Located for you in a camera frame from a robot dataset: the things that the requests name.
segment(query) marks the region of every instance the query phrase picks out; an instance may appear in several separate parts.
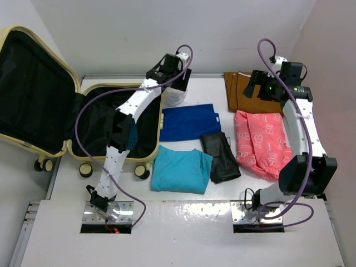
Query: white table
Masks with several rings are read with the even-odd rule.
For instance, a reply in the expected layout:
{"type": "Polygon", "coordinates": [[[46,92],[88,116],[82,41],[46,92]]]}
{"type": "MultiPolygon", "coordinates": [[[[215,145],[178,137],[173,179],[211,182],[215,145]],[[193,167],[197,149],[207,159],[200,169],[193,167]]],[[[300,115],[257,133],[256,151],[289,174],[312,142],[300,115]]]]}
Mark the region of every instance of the white table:
{"type": "MultiPolygon", "coordinates": [[[[83,80],[82,90],[102,82],[141,80],[83,80]]],[[[188,104],[213,103],[221,128],[231,137],[236,155],[234,114],[228,112],[222,78],[192,78],[188,104]]],[[[199,140],[162,143],[174,150],[201,150],[199,140]]],[[[131,235],[79,234],[84,203],[90,196],[85,186],[96,185],[100,172],[82,178],[79,163],[64,155],[51,200],[42,201],[22,261],[28,266],[334,266],[342,263],[328,213],[322,200],[303,200],[315,209],[307,223],[286,233],[233,234],[229,200],[242,199],[246,187],[265,188],[269,182],[240,168],[242,176],[215,185],[209,182],[204,195],[150,191],[150,178],[142,181],[125,164],[120,184],[147,202],[147,213],[131,235]]],[[[116,200],[127,200],[118,194],[116,200]]],[[[134,205],[134,218],[142,210],[134,205]]],[[[284,223],[308,216],[308,209],[295,207],[284,223]]]]}

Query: brown pants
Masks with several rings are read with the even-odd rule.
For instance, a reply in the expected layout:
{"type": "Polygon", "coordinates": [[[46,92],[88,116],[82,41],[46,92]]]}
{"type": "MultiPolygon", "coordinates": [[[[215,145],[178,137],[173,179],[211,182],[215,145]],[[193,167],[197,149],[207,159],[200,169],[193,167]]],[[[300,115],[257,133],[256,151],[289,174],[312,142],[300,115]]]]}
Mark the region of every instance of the brown pants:
{"type": "MultiPolygon", "coordinates": [[[[251,72],[240,72],[251,75],[251,72]]],[[[250,81],[250,77],[243,76],[239,72],[225,72],[225,88],[228,98],[229,111],[237,110],[248,113],[282,113],[280,103],[264,101],[257,97],[260,86],[256,85],[252,98],[245,97],[243,91],[250,81]]]]}

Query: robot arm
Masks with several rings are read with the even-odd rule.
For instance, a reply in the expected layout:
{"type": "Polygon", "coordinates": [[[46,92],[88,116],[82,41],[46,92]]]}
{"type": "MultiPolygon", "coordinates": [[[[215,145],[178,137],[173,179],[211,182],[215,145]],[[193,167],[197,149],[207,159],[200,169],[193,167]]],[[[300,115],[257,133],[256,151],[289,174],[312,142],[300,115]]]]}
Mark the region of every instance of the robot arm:
{"type": "MultiPolygon", "coordinates": [[[[166,56],[150,71],[147,72],[140,87],[143,90],[136,91],[124,104],[112,111],[106,123],[107,149],[104,167],[119,181],[123,163],[137,143],[138,134],[136,123],[147,106],[167,88],[185,91],[191,70],[187,69],[185,74],[173,83],[160,87],[176,75],[186,66],[189,55],[178,53],[177,55],[166,54],[166,56]]],[[[109,177],[102,171],[100,180],[95,188],[90,187],[90,202],[102,211],[106,211],[108,202],[115,200],[117,187],[109,177]]]]}
{"type": "MultiPolygon", "coordinates": [[[[305,119],[313,148],[312,171],[303,191],[305,196],[321,195],[337,169],[337,161],[327,156],[319,140],[313,117],[313,96],[309,87],[301,86],[300,78],[303,64],[288,62],[285,58],[275,56],[273,70],[279,71],[279,77],[287,85],[296,99],[297,105],[305,119]]],[[[294,198],[300,189],[306,172],[308,161],[308,142],[295,105],[281,84],[270,72],[253,71],[251,80],[244,90],[246,97],[252,97],[255,85],[261,85],[258,97],[262,100],[280,102],[284,116],[289,126],[289,142],[293,150],[293,159],[281,170],[278,183],[266,189],[258,190],[252,200],[253,210],[261,205],[273,202],[287,202],[294,198]]],[[[267,206],[265,212],[270,212],[279,204],[267,206]]]]}

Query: suitcase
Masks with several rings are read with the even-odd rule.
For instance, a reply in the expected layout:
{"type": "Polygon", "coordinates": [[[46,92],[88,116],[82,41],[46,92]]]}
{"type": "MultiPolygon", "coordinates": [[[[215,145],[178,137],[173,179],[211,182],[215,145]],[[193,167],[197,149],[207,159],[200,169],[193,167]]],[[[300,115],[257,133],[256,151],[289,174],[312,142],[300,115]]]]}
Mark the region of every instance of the suitcase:
{"type": "MultiPolygon", "coordinates": [[[[39,155],[36,171],[51,171],[49,158],[67,151],[80,160],[83,177],[92,174],[90,159],[79,148],[74,125],[80,109],[90,99],[108,91],[139,84],[97,84],[80,93],[75,73],[32,31],[22,26],[0,30],[0,139],[39,155]]],[[[98,160],[105,160],[109,111],[133,91],[114,93],[95,101],[82,115],[78,133],[83,146],[98,160]]],[[[161,97],[151,102],[137,121],[139,139],[126,160],[139,162],[135,174],[148,177],[158,152],[163,126],[161,97]]]]}

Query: metal mounting plate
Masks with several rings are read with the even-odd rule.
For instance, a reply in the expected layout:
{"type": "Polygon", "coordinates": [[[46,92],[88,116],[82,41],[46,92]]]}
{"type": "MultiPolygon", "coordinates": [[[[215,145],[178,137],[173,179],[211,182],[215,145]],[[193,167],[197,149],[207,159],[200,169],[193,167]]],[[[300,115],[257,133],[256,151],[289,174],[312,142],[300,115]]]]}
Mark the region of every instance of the metal mounting plate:
{"type": "MultiPolygon", "coordinates": [[[[248,226],[251,225],[251,227],[267,227],[267,226],[276,226],[276,225],[283,225],[283,220],[282,217],[278,217],[273,220],[265,220],[265,219],[258,219],[257,218],[257,212],[256,211],[251,211],[247,210],[244,206],[243,201],[231,201],[231,215],[233,217],[233,224],[234,224],[234,231],[235,231],[235,226],[248,226]]],[[[249,208],[251,207],[252,202],[251,201],[246,201],[246,207],[249,208]]],[[[275,211],[270,212],[266,214],[266,217],[272,217],[277,214],[279,214],[280,208],[277,208],[275,211]]]]}
{"type": "Polygon", "coordinates": [[[107,208],[107,213],[97,210],[89,201],[85,203],[82,224],[128,225],[132,224],[134,214],[133,201],[113,201],[107,208]]]}

